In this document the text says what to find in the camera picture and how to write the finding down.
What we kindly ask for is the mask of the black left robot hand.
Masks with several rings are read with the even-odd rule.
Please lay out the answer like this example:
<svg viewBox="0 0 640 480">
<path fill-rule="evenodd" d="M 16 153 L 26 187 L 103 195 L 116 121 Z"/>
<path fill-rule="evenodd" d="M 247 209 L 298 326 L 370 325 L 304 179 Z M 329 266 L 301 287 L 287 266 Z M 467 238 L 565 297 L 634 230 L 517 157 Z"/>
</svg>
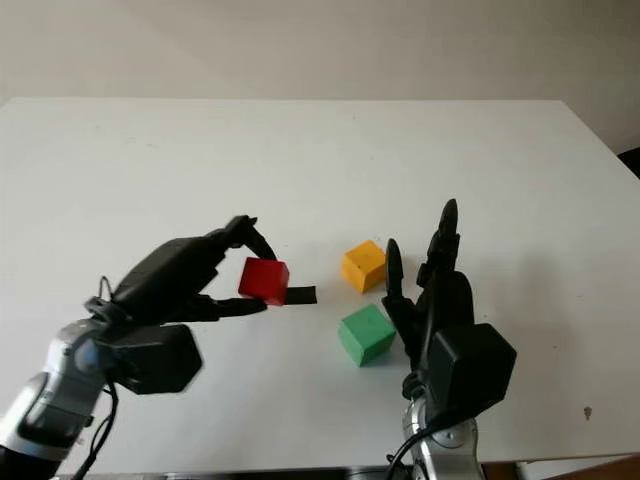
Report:
<svg viewBox="0 0 640 480">
<path fill-rule="evenodd" d="M 110 325 L 126 326 L 214 322 L 264 311 L 262 300 L 214 300 L 201 293 L 218 274 L 229 249 L 246 246 L 260 259 L 276 258 L 256 222 L 247 215 L 236 216 L 205 235 L 165 242 L 139 262 L 107 300 L 93 297 L 86 309 Z"/>
</svg>

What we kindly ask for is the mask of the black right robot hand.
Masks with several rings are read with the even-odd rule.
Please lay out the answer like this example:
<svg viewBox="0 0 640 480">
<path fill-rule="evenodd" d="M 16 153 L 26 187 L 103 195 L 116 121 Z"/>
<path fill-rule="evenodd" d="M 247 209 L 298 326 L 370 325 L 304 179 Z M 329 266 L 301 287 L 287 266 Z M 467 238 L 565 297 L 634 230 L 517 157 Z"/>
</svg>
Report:
<svg viewBox="0 0 640 480">
<path fill-rule="evenodd" d="M 460 234 L 458 206 L 445 204 L 437 230 L 418 269 L 416 284 L 422 293 L 416 301 L 402 291 L 403 266 L 399 246 L 391 238 L 386 246 L 386 296 L 382 304 L 396 328 L 410 362 L 402 383 L 402 396 L 411 400 L 427 390 L 428 353 L 434 335 L 444 327 L 474 322 L 471 286 L 455 269 Z"/>
</svg>

